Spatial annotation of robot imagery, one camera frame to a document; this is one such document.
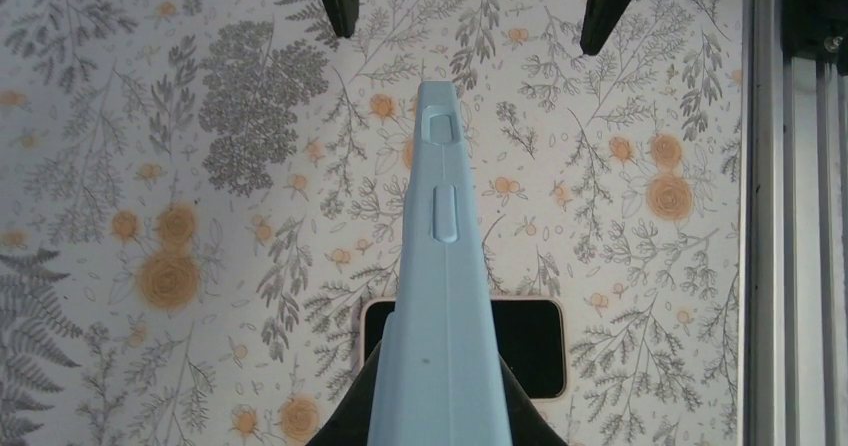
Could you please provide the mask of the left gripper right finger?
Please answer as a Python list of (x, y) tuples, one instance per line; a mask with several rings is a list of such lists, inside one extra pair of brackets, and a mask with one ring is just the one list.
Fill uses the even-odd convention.
[(503, 389), (513, 446), (567, 446), (534, 406), (515, 375), (500, 357)]

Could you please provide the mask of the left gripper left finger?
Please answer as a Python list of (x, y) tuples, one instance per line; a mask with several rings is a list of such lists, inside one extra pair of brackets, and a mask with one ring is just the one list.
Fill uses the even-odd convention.
[(396, 349), (380, 341), (330, 419), (308, 445), (398, 445)]

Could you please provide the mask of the phone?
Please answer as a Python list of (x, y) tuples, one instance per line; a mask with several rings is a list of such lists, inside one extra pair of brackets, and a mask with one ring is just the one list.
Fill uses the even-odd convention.
[(368, 303), (361, 323), (362, 359), (378, 358), (393, 384), (418, 399), (444, 404), (462, 379), (469, 396), (489, 396), (500, 359), (534, 400), (567, 388), (563, 315), (549, 299), (400, 296)]

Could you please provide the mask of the light blue phone case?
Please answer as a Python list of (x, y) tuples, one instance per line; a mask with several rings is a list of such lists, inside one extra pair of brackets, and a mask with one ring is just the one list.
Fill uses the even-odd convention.
[(417, 94), (400, 279), (385, 323), (372, 445), (508, 445), (508, 409), (454, 85)]

